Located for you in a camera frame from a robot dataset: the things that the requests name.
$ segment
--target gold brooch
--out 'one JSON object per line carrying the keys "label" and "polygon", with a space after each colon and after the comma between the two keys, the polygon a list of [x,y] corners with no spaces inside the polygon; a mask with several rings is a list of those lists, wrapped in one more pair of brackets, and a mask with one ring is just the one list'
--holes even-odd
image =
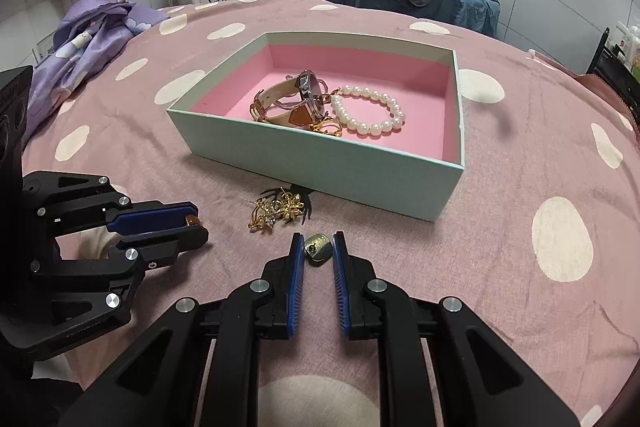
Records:
{"label": "gold brooch", "polygon": [[285,222],[293,221],[301,216],[305,204],[300,201],[300,194],[292,194],[291,192],[282,193],[273,201],[266,198],[260,198],[255,202],[254,211],[251,213],[251,222],[249,230],[257,232],[258,230],[273,230],[273,225],[278,219]]}

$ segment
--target pearl bracelet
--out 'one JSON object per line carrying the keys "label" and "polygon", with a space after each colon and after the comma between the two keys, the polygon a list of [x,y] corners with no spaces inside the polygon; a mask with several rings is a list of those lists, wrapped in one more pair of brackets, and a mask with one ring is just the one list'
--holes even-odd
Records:
{"label": "pearl bracelet", "polygon": [[386,92],[371,90],[369,87],[343,86],[340,88],[339,93],[343,96],[352,96],[353,98],[363,97],[370,99],[372,102],[380,102],[382,105],[386,105],[391,113],[392,119],[385,120],[381,123],[368,124],[366,122],[359,122],[355,118],[351,118],[347,113],[347,110],[342,105],[340,94],[334,94],[331,97],[331,107],[334,108],[340,123],[346,125],[348,129],[357,131],[358,134],[362,134],[363,136],[366,134],[380,136],[384,132],[391,132],[392,129],[402,128],[405,120],[402,107],[398,104],[398,100],[390,97]]}

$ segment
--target blue gripper pad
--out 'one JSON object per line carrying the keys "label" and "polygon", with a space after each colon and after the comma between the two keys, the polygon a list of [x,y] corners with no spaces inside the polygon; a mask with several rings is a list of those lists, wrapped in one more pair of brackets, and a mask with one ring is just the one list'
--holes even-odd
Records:
{"label": "blue gripper pad", "polygon": [[113,221],[107,223],[107,230],[118,232],[120,235],[136,235],[179,229],[187,225],[186,218],[189,215],[198,215],[196,207],[191,204],[130,212],[120,214]]}
{"label": "blue gripper pad", "polygon": [[342,251],[341,242],[336,241],[334,235],[334,282],[335,296],[338,301],[338,317],[342,333],[348,336],[351,330],[351,316],[349,304],[349,290],[344,273],[344,263],[347,262],[346,254]]}
{"label": "blue gripper pad", "polygon": [[289,300],[287,302],[287,333],[292,339],[296,336],[300,303],[302,302],[302,282],[305,276],[305,238],[300,234],[296,245],[293,272],[289,282]]}

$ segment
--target watch strap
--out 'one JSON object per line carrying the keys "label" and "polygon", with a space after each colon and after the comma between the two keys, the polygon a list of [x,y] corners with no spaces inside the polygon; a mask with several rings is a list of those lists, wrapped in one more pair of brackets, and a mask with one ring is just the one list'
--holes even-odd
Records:
{"label": "watch strap", "polygon": [[267,116],[267,109],[271,105],[285,96],[296,94],[298,91],[298,78],[294,77],[258,92],[254,97],[254,103],[249,108],[252,118],[258,122],[265,121],[285,127],[302,127],[313,123],[313,118],[303,102],[291,110],[274,116]]}

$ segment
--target pink polka dot bedsheet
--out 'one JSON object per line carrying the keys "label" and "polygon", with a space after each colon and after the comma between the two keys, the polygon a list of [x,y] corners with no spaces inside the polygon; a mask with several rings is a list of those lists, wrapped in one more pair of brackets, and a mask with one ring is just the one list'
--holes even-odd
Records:
{"label": "pink polka dot bedsheet", "polygon": [[[584,425],[639,358],[640,153],[634,127],[571,77],[455,26],[319,0],[244,0],[165,10],[28,144],[24,171],[106,174],[134,201],[191,200],[209,243],[147,273],[129,325],[69,352],[83,386],[173,302],[221,299],[289,251],[293,232],[344,230],[350,253],[416,298],[460,296]],[[466,169],[427,223],[313,193],[312,219],[250,233],[258,194],[282,182],[194,156],[166,108],[266,31],[375,34],[458,54]],[[335,175],[348,165],[336,163]],[[98,257],[106,230],[61,241]],[[331,263],[307,267],[300,332],[262,343],[261,426],[378,424],[374,342],[340,334]]]}

